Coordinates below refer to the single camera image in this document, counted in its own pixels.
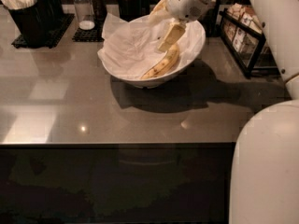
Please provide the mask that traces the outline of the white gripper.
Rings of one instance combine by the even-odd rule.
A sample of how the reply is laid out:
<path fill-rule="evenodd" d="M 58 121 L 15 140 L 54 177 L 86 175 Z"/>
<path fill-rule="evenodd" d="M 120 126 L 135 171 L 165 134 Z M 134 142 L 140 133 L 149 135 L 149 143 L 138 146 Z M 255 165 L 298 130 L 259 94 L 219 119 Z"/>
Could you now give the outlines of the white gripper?
<path fill-rule="evenodd" d="M 182 21 L 196 21 L 205 12 L 208 0 L 160 0 L 149 14 L 149 23 L 157 24 L 168 16 Z M 164 36 L 157 50 L 168 51 L 184 35 L 186 25 L 172 21 L 166 25 Z"/>

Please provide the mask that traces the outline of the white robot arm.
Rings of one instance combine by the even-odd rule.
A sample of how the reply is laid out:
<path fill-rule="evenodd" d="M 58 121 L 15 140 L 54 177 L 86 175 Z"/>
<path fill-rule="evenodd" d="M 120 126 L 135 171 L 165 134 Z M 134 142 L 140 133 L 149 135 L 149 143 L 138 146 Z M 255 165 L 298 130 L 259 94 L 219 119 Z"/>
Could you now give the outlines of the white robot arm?
<path fill-rule="evenodd" d="M 250 0 L 291 96 L 254 115 L 235 144 L 229 224 L 299 224 L 299 0 Z"/>

